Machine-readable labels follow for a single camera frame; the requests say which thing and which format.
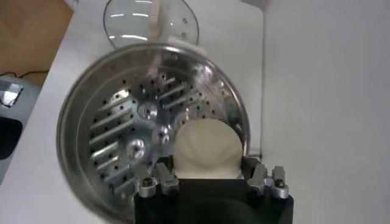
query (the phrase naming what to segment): glass lid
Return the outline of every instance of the glass lid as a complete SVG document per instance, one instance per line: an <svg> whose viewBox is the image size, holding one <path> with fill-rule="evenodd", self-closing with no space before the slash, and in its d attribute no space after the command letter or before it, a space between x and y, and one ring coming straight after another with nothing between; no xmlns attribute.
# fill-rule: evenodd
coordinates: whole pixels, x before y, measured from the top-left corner
<svg viewBox="0 0 390 224"><path fill-rule="evenodd" d="M199 37L195 14L183 0L110 0L104 28L115 48L171 38L197 45Z"/></svg>

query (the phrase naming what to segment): metal clamp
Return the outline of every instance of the metal clamp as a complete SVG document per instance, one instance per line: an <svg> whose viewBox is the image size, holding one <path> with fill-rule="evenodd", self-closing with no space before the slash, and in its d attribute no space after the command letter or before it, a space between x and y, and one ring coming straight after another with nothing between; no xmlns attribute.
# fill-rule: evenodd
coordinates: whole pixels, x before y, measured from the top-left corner
<svg viewBox="0 0 390 224"><path fill-rule="evenodd" d="M135 175L138 177L138 194L142 198L151 198L156 194L157 180L150 177L145 165L136 168Z"/></svg>
<svg viewBox="0 0 390 224"><path fill-rule="evenodd" d="M275 166L272 170L272 179L274 180L271 186L272 196L275 198L288 198L288 186L285 182L285 170L282 166Z"/></svg>
<svg viewBox="0 0 390 224"><path fill-rule="evenodd" d="M179 180L172 175L164 163L155 165L156 177L161 184L161 192L167 196L175 196L179 192Z"/></svg>
<svg viewBox="0 0 390 224"><path fill-rule="evenodd" d="M267 168L263 164L258 163L252 178L247 181L250 188L255 189L259 195L264 194L266 186L264 179L267 178L267 173Z"/></svg>

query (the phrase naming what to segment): dough ball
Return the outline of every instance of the dough ball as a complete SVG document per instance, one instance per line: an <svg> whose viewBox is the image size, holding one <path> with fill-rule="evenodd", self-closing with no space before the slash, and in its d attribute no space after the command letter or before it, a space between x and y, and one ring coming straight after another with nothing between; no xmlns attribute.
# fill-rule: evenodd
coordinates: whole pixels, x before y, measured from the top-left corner
<svg viewBox="0 0 390 224"><path fill-rule="evenodd" d="M202 119L178 131L173 154L179 178L237 178L243 147L236 132L222 121Z"/></svg>

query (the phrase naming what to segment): stainless steel bowl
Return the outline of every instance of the stainless steel bowl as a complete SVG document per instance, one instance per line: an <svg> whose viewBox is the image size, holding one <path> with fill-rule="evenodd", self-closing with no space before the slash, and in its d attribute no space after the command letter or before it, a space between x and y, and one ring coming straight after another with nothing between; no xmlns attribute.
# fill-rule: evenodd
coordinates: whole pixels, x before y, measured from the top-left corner
<svg viewBox="0 0 390 224"><path fill-rule="evenodd" d="M132 45L95 62L72 87L58 120L58 158L88 208L131 222L135 168L171 155L181 125L206 117L231 126L246 154L243 101L216 65L167 44Z"/></svg>

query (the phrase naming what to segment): wooden surface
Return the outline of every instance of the wooden surface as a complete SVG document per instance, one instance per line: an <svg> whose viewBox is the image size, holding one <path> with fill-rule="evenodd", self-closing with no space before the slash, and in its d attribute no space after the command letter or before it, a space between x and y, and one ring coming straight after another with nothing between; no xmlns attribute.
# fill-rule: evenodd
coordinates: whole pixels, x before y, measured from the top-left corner
<svg viewBox="0 0 390 224"><path fill-rule="evenodd" d="M72 16L62 0L0 1L0 74L48 70ZM42 85L46 73L25 79Z"/></svg>

